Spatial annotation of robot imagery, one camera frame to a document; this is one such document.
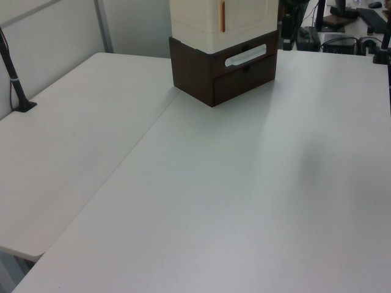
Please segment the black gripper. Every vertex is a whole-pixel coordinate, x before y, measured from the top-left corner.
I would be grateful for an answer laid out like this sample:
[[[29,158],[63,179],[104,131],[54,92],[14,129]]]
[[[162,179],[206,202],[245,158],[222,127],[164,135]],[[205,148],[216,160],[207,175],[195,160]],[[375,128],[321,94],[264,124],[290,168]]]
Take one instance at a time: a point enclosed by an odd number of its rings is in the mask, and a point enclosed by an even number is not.
[[[283,50],[294,49],[309,0],[281,0]]]

